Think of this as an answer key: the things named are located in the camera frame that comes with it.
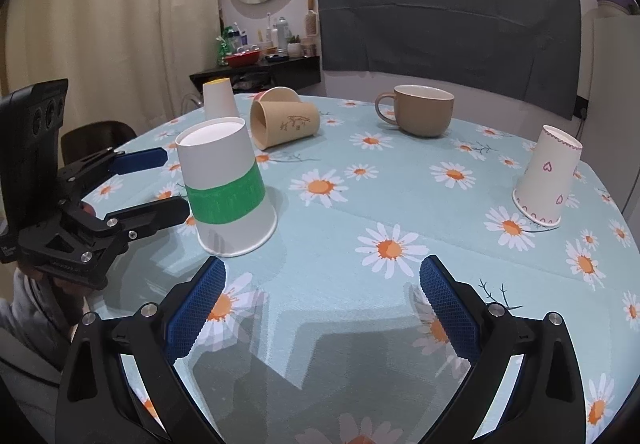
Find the person's hand holding gripper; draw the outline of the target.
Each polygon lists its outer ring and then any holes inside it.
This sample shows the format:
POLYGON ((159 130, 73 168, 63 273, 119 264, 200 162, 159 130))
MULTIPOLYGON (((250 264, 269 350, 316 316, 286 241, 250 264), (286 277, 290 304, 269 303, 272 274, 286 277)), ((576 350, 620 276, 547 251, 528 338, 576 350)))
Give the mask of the person's hand holding gripper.
POLYGON ((17 269, 19 269, 27 277, 34 279, 35 281, 43 281, 43 279, 50 279, 55 286, 60 288, 64 293, 72 295, 73 297, 88 297, 93 293, 93 289, 78 285, 78 283, 71 282, 62 278, 54 277, 49 274, 43 274, 41 271, 37 271, 34 267, 30 266, 27 262, 18 260, 17 269))

